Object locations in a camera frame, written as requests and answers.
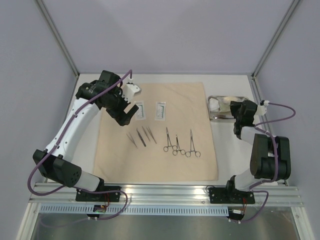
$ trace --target metal tray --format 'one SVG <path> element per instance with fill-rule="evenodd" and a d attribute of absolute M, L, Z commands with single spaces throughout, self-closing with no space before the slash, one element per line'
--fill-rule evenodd
<path fill-rule="evenodd" d="M 220 120 L 228 120 L 228 121 L 233 120 L 233 121 L 235 121 L 234 117 L 231 115 L 231 111 L 224 111 L 224 112 L 210 111 L 210 108 L 209 108 L 210 99 L 218 100 L 218 98 L 224 98 L 224 97 L 230 97 L 230 96 L 213 96 L 212 95 L 212 96 L 208 97 L 207 108 L 208 108 L 210 120 L 212 120 L 212 121 L 220 121 Z M 232 96 L 232 97 L 239 98 L 241 101 L 249 100 L 245 96 Z"/>

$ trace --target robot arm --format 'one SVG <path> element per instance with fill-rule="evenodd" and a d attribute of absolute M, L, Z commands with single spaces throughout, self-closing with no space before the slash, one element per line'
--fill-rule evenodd
<path fill-rule="evenodd" d="M 254 128 L 254 115 L 264 115 L 267 112 L 268 101 L 262 101 L 260 105 L 246 100 L 243 102 L 231 102 L 230 109 L 234 123 L 234 134 L 241 140 L 252 145 L 250 169 L 234 177 L 234 187 L 237 190 L 248 191 L 249 187 L 262 179 L 272 180 L 275 177 L 275 151 L 277 151 L 278 180 L 286 180 L 291 174 L 290 143 L 287 137 L 273 136 Z"/>
<path fill-rule="evenodd" d="M 119 79 L 120 77 L 118 75 L 104 70 L 101 73 L 99 80 L 95 80 L 91 83 L 84 83 L 80 86 L 75 95 L 76 100 L 61 129 L 54 139 L 46 146 L 44 151 L 36 150 L 34 152 L 34 162 L 38 164 L 41 159 L 53 149 L 57 139 L 62 135 L 67 122 L 74 116 L 75 111 L 80 106 L 115 84 Z M 128 125 L 139 108 L 137 105 L 134 105 L 127 113 L 125 113 L 124 110 L 130 104 L 132 98 L 140 93 L 140 87 L 129 80 L 129 83 L 125 84 L 123 88 L 121 88 L 121 86 L 116 86 L 106 94 L 98 97 L 91 104 L 85 106 L 77 114 L 64 133 L 59 147 L 56 148 L 48 159 L 39 167 L 41 175 L 66 187 L 96 191 L 99 186 L 104 184 L 104 181 L 71 163 L 76 147 L 88 124 L 101 108 L 106 108 L 106 111 L 119 125 Z"/>

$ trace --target white table surface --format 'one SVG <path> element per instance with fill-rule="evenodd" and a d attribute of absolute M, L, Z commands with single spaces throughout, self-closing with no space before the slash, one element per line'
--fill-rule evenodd
<path fill-rule="evenodd" d="M 83 83 L 99 79 L 99 74 L 81 74 L 76 91 Z M 180 74 L 134 74 L 134 83 L 192 83 L 203 82 L 206 98 L 211 95 L 244 96 L 254 100 L 246 75 L 180 75 Z M 93 173 L 98 142 L 101 111 L 85 130 L 73 157 L 73 164 Z M 186 184 L 225 185 L 233 175 L 241 174 L 250 166 L 252 146 L 239 140 L 233 132 L 232 122 L 212 122 L 211 130 L 218 167 L 218 180 L 192 182 L 117 182 L 118 184 Z"/>

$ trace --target metal floor panel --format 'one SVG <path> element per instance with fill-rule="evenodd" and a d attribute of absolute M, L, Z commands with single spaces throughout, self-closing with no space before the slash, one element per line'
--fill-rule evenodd
<path fill-rule="evenodd" d="M 246 218 L 257 211 L 251 207 Z M 250 223 L 228 222 L 219 216 L 120 215 L 110 220 L 85 220 L 84 214 L 39 214 L 32 240 L 299 240 L 289 207 L 266 207 Z"/>

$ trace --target beige cloth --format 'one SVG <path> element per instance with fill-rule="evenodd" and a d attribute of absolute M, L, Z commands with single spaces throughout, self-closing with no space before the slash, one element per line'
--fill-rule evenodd
<path fill-rule="evenodd" d="M 146 120 L 131 119 L 127 126 L 119 126 L 106 111 L 102 111 L 94 174 L 108 182 L 180 182 L 218 179 L 216 153 L 202 83 L 146 83 L 139 85 L 142 93 L 134 98 L 144 101 Z M 155 121 L 156 102 L 166 102 L 165 121 Z M 148 141 L 142 126 L 149 126 L 157 142 Z M 176 134 L 181 149 L 190 150 L 190 129 L 196 151 L 187 158 L 172 154 L 167 146 L 166 127 L 171 143 Z M 138 137 L 142 135 L 146 147 Z M 131 133 L 138 149 L 129 140 Z"/>

